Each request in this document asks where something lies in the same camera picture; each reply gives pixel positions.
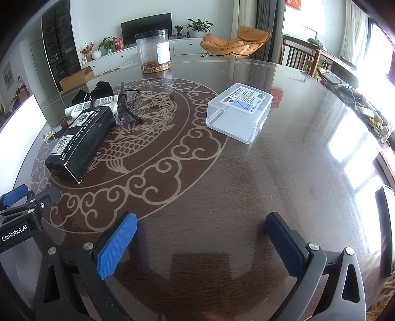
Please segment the orange lounge chair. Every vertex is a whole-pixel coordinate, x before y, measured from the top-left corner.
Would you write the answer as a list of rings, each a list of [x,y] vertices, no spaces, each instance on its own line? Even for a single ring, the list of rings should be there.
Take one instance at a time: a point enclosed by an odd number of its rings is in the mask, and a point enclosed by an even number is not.
[[[260,49],[271,38],[271,32],[241,25],[232,40],[224,40],[214,34],[206,34],[200,42],[201,48],[214,56],[247,58]]]

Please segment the clear plastic storage box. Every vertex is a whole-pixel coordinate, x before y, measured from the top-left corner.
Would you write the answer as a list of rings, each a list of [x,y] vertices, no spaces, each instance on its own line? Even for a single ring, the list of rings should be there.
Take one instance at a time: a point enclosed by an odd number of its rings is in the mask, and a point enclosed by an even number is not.
[[[244,144],[252,143],[271,109],[273,96],[236,83],[208,102],[206,125]]]

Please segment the black printed cardboard box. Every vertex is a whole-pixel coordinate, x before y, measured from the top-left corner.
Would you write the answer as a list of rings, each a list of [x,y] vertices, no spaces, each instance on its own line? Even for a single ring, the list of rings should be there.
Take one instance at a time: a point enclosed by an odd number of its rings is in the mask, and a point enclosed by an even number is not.
[[[109,106],[84,110],[60,136],[45,160],[48,171],[59,179],[80,184],[114,127],[115,117]]]

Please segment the red flowers in vase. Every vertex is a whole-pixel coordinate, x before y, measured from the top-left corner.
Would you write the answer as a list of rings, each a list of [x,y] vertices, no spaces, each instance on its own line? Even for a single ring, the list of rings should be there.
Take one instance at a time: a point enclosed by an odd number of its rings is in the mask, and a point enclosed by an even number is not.
[[[80,53],[84,56],[87,61],[92,60],[92,52],[94,49],[94,41],[85,43],[84,47],[80,49]]]

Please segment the clear jar with black lid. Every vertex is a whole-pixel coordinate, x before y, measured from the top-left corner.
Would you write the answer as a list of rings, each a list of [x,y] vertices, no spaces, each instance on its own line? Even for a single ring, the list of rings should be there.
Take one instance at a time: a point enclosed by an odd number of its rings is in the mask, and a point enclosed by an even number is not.
[[[135,37],[143,74],[154,74],[171,68],[169,37],[166,29],[139,33]]]

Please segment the black display shelf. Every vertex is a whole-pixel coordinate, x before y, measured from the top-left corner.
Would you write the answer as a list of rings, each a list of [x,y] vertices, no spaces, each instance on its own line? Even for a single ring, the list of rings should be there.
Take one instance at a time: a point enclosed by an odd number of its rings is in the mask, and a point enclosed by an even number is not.
[[[41,33],[50,72],[61,92],[60,81],[80,70],[69,1],[57,1],[41,15]]]

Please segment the black flat screen television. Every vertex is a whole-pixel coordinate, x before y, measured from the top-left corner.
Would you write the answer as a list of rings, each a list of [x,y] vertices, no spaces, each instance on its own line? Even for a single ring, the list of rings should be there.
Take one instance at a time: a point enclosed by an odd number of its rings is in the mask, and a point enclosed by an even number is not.
[[[173,35],[171,13],[151,15],[123,22],[121,24],[121,34],[123,37],[124,46],[136,45],[135,36],[139,33],[146,33],[161,29],[166,29],[168,31],[169,37]]]

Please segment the brown cardboard box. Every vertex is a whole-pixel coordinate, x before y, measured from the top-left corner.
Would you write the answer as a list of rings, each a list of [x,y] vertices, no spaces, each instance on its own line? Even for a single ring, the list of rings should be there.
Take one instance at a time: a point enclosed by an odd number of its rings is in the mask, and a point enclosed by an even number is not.
[[[94,71],[90,66],[73,73],[70,76],[64,77],[59,81],[63,92],[67,92],[73,88],[76,88],[82,84],[87,83],[94,78]]]

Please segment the wooden dining chair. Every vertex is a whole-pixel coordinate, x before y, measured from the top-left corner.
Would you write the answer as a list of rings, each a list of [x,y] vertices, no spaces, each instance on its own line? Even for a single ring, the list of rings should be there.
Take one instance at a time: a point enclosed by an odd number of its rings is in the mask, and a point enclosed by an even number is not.
[[[322,50],[312,43],[282,36],[282,46],[278,63],[290,68],[301,70],[314,79],[318,79],[318,67],[321,61]]]

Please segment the large white storage bin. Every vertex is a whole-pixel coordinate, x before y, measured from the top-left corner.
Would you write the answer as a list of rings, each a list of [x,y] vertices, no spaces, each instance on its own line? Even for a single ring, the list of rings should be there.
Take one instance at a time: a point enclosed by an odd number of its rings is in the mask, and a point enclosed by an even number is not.
[[[13,189],[25,157],[46,124],[32,94],[1,128],[1,195]]]

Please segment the green potted plant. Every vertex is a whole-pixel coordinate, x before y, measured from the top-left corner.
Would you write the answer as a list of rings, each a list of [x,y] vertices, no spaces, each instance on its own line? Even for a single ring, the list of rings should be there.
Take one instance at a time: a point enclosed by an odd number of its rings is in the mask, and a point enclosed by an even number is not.
[[[209,21],[202,21],[201,19],[187,19],[187,21],[187,28],[193,31],[196,38],[203,38],[206,33],[209,33],[211,28],[214,26],[213,23]]]

